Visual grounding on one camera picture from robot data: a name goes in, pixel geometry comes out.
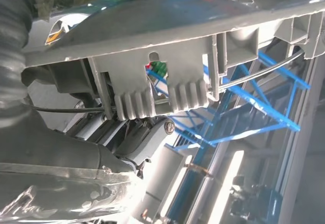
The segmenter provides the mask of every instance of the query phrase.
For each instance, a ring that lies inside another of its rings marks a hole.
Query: screw
[[[175,131],[175,123],[172,120],[167,120],[165,122],[165,132],[168,135],[173,133]]]

